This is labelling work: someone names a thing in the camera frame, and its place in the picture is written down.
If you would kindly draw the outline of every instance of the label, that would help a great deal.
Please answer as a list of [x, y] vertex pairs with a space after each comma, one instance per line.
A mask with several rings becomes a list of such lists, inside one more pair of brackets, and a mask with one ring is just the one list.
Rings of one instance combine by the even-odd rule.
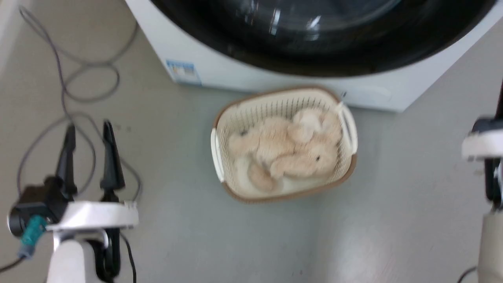
[[177, 83], [201, 85], [201, 79], [197, 74], [194, 64], [189, 62], [166, 60], [167, 71]]

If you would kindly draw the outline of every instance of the white washing machine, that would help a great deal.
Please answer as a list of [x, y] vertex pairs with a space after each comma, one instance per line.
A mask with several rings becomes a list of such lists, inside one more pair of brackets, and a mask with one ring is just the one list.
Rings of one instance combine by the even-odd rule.
[[318, 84], [401, 112], [503, 16], [496, 0], [126, 0], [171, 78]]

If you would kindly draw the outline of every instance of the washing machine door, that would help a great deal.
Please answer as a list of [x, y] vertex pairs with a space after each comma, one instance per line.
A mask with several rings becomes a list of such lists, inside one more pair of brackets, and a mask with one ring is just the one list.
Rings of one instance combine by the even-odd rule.
[[425, 59], [467, 34], [496, 0], [151, 0], [209, 47], [294, 75], [337, 77]]

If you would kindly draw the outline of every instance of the brown basket rim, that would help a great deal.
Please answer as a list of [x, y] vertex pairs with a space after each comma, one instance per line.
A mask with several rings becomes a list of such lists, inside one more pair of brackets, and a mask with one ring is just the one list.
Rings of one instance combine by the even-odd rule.
[[[220, 117], [231, 106], [234, 106], [234, 105], [240, 104], [240, 103], [242, 103], [244, 101], [252, 100], [252, 99], [255, 99], [255, 98], [261, 97], [261, 96], [274, 95], [274, 94], [277, 94], [277, 93], [280, 93], [280, 92], [285, 92], [285, 91], [308, 90], [308, 89], [318, 89], [318, 90], [324, 91], [327, 94], [331, 95], [333, 97], [333, 99], [335, 101], [337, 101], [338, 103], [341, 102], [340, 98], [333, 91], [331, 91], [331, 90], [329, 90], [329, 89], [327, 89], [325, 87], [314, 86], [314, 85], [299, 86], [299, 87], [278, 89], [278, 90], [268, 91], [268, 92], [261, 92], [261, 93], [257, 93], [257, 94], [250, 95], [250, 96], [244, 97], [242, 99], [233, 101], [233, 102], [227, 104], [225, 107], [223, 107], [220, 110], [220, 112], [217, 114], [217, 116], [215, 118], [215, 121], [213, 122], [213, 128], [214, 129], [217, 128], [218, 121], [220, 120]], [[266, 196], [266, 197], [261, 197], [261, 198], [246, 198], [246, 197], [242, 197], [242, 196], [234, 193], [234, 191], [229, 187], [229, 185], [227, 184], [227, 182], [225, 180], [221, 184], [222, 184], [222, 186], [224, 187], [224, 189], [227, 191], [227, 193], [230, 196], [232, 196], [234, 199], [236, 199], [238, 201], [241, 201], [241, 202], [244, 202], [244, 203], [250, 203], [250, 204], [251, 203], [265, 203], [265, 202], [274, 202], [274, 201], [282, 201], [282, 200], [294, 199], [294, 198], [299, 198], [299, 197], [303, 197], [303, 196], [308, 196], [308, 195], [320, 193], [320, 192], [326, 191], [328, 189], [334, 188], [336, 186], [339, 186], [340, 184], [342, 184], [343, 182], [345, 182], [351, 176], [351, 174], [353, 173], [353, 171], [355, 170], [356, 160], [357, 160], [357, 155], [355, 153], [351, 157], [351, 163], [350, 163], [350, 166], [349, 166], [347, 172], [339, 180], [337, 180], [335, 182], [332, 182], [332, 183], [328, 183], [328, 184], [323, 185], [323, 186], [318, 186], [318, 187], [314, 187], [314, 188], [311, 188], [311, 189], [308, 189], [308, 190], [299, 191], [299, 192], [295, 192], [295, 193], [291, 193], [291, 194], [286, 194], [286, 195]]]

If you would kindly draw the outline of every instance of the basket mesh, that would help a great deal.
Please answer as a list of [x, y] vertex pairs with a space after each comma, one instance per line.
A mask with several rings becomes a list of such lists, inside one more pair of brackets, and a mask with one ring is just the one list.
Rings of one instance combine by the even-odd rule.
[[351, 164], [352, 152], [348, 136], [343, 136], [338, 144], [340, 161], [331, 176], [307, 179], [284, 178], [282, 189], [274, 193], [264, 193], [255, 189], [247, 178], [250, 160], [248, 158], [234, 160], [228, 151], [228, 138], [232, 133], [247, 130], [267, 117], [283, 116], [291, 119], [303, 108], [334, 111], [337, 104], [337, 100], [325, 90], [309, 88], [266, 94], [228, 107], [220, 116], [216, 129], [220, 141], [224, 179], [229, 188], [241, 197], [254, 199], [314, 189], [341, 179]]

